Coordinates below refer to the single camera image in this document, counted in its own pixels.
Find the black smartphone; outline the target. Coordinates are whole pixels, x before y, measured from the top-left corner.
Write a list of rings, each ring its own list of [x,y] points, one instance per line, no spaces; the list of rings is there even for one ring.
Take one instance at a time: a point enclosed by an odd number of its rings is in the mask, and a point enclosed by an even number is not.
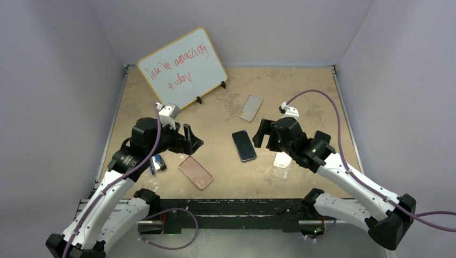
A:
[[[242,162],[257,158],[252,142],[245,130],[232,133],[232,139]]]

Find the pink phone case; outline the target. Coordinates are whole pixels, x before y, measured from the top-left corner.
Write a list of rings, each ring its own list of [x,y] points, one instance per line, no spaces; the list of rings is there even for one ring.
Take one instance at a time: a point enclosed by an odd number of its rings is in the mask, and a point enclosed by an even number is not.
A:
[[[193,156],[188,156],[184,159],[179,164],[179,169],[201,190],[205,189],[213,181],[213,174]]]

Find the clear phone case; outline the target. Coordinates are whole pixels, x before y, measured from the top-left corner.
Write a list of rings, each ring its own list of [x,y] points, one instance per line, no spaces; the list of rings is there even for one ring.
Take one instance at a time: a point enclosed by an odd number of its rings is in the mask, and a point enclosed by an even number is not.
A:
[[[285,152],[277,153],[270,169],[270,174],[286,180],[291,168],[292,158]]]

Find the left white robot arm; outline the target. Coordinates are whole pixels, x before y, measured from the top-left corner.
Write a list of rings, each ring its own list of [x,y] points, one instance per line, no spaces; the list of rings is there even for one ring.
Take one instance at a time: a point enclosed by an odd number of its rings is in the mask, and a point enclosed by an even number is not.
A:
[[[119,212],[114,209],[123,195],[133,187],[149,167],[151,157],[165,151],[194,154],[203,140],[196,137],[188,124],[162,125],[155,118],[141,118],[132,128],[131,137],[108,164],[104,177],[82,212],[61,234],[51,234],[46,247],[53,257],[105,257],[129,225],[141,219],[165,217],[160,197],[153,191],[138,190],[130,203]]]

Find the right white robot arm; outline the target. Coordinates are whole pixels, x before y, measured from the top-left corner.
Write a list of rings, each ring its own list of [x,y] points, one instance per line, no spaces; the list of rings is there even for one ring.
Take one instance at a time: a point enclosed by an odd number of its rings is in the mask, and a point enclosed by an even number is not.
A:
[[[398,247],[414,222],[409,214],[415,212],[416,200],[411,195],[399,196],[354,167],[345,167],[341,154],[329,145],[330,135],[317,131],[309,138],[295,118],[262,119],[253,137],[256,148],[261,147],[265,135],[269,136],[267,149],[286,153],[300,167],[325,177],[355,200],[349,202],[330,197],[322,190],[311,190],[302,204],[307,218],[318,215],[337,218],[363,229],[385,249]]]

